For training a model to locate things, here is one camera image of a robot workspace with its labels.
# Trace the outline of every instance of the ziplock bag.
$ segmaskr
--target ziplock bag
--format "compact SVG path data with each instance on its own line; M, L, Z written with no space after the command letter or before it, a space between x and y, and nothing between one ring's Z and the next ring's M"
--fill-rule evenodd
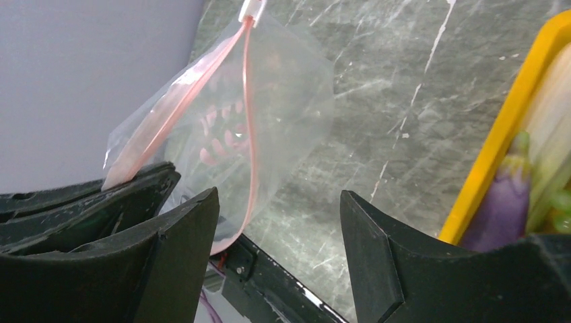
M218 187L212 254L243 232L333 122L333 64L316 41L268 14L243 13L110 134L104 163L107 189L145 164L173 162L182 177L162 211Z

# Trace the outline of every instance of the light purple wall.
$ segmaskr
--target light purple wall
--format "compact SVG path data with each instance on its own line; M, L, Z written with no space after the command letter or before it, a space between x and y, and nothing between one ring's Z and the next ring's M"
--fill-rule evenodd
M189 60L203 0L0 0L0 193L102 177L107 136Z

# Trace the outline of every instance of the gray marble countertop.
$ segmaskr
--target gray marble countertop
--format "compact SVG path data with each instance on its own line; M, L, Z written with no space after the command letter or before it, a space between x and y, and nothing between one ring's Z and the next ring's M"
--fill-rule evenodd
M339 222L354 190L436 236L541 26L571 0L269 0L335 63L331 134L246 234L356 322ZM241 0L208 0L195 52Z

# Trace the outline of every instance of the yellow container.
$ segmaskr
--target yellow container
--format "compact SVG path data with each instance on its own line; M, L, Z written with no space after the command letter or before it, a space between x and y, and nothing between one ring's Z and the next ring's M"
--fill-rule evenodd
M488 190L510 142L556 55L571 43L571 10L551 18L535 39L438 237L457 244Z

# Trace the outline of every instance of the eggplant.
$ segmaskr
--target eggplant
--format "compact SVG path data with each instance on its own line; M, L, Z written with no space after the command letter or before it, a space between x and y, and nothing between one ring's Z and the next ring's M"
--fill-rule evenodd
M459 246L487 252L524 235L531 189L528 154L529 134L522 131L512 141Z

